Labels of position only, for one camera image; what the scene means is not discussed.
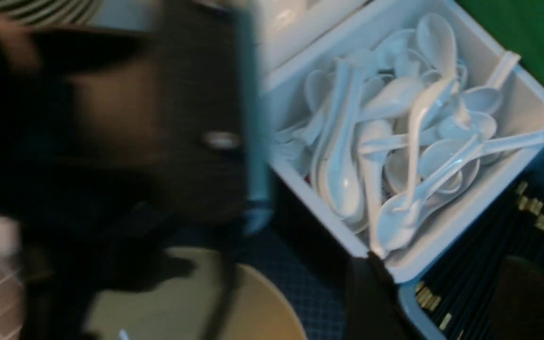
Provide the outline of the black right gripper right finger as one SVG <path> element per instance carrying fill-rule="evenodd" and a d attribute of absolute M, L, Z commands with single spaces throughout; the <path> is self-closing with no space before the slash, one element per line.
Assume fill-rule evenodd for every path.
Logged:
<path fill-rule="evenodd" d="M 544 340 L 544 268 L 521 257 L 502 263 L 490 303 L 494 340 Z"/>

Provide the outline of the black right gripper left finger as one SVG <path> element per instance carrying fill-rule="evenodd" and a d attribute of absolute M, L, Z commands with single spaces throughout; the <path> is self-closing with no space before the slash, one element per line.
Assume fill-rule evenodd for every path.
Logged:
<path fill-rule="evenodd" d="M 399 304 L 399 293 L 383 262 L 370 253 L 346 264 L 347 340 L 422 340 Z"/>

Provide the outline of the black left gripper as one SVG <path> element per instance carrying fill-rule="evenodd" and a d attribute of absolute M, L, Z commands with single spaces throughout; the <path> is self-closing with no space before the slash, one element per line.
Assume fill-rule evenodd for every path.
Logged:
<path fill-rule="evenodd" d="M 0 256 L 25 233 L 89 246 L 111 261 L 110 289 L 139 289 L 121 213 L 140 202 L 231 241 L 269 211 L 265 118 L 250 0 L 165 0 L 150 34 L 30 28 L 0 15 Z"/>

